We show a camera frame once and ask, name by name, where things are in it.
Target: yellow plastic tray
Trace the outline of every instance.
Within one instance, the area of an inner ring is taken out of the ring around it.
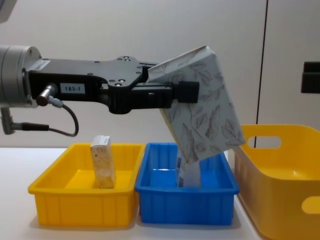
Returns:
[[[28,188],[35,196],[38,222],[54,226],[125,227],[138,207],[134,187],[143,144],[112,144],[116,183],[95,186],[90,143],[71,145]]]
[[[243,125],[243,131],[247,141],[281,138],[277,148],[235,149],[239,198],[257,229],[268,239],[320,239],[320,132],[302,125]]]

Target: small white box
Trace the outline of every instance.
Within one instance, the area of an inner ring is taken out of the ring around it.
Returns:
[[[200,162],[187,162],[183,153],[178,149],[176,160],[176,185],[178,187],[200,188],[201,172]]]
[[[116,173],[109,136],[94,137],[91,144],[91,156],[97,186],[101,189],[114,188]]]

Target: basket handle hole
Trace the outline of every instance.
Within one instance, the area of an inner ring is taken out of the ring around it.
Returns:
[[[320,196],[310,196],[302,203],[302,210],[306,214],[320,214]]]
[[[247,144],[250,148],[277,149],[281,146],[282,141],[278,136],[252,136],[249,138]]]

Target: cable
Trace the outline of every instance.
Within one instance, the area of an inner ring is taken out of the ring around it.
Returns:
[[[68,136],[68,137],[75,137],[75,136],[77,136],[77,134],[79,132],[79,122],[78,122],[77,116],[71,110],[71,108],[69,108],[67,105],[63,104],[62,108],[67,110],[67,112],[73,118],[73,121],[74,121],[74,133],[68,133],[68,132],[61,131],[59,129],[55,129],[55,128],[51,128],[51,127],[48,128],[48,131],[55,132],[55,133],[58,133],[58,134],[62,134],[62,135]]]
[[[79,132],[79,122],[75,115],[75,113],[65,104],[61,103],[59,106],[60,108],[64,108],[67,112],[72,116],[74,121],[74,133],[68,133],[65,131],[61,131],[59,129],[51,128],[47,124],[38,124],[38,123],[31,123],[31,122],[21,122],[21,123],[12,123],[11,127],[13,130],[22,130],[22,131],[51,131],[58,134],[62,134],[68,137],[75,137]]]

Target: white patterned box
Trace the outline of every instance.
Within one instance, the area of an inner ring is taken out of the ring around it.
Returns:
[[[198,103],[179,103],[161,109],[179,149],[181,168],[245,142],[217,56],[203,46],[148,70],[149,82],[199,82]]]

